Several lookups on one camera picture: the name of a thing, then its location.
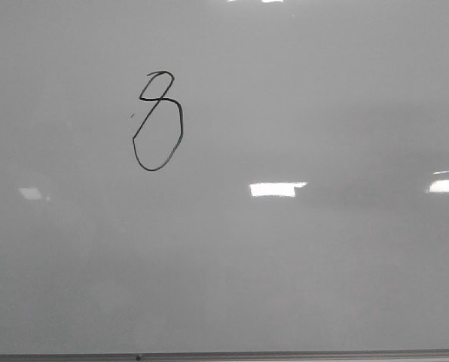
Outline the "white glossy whiteboard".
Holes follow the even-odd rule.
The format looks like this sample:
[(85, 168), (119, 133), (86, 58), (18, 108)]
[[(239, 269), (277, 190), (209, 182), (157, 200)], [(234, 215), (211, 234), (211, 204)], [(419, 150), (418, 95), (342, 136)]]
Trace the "white glossy whiteboard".
[(0, 1), (0, 354), (449, 348), (449, 1)]

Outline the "grey aluminium whiteboard frame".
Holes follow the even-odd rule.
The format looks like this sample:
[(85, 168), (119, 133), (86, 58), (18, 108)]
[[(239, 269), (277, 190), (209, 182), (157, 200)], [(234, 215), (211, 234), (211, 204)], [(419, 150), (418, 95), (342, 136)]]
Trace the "grey aluminium whiteboard frame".
[(0, 354), (0, 361), (449, 361), (449, 349)]

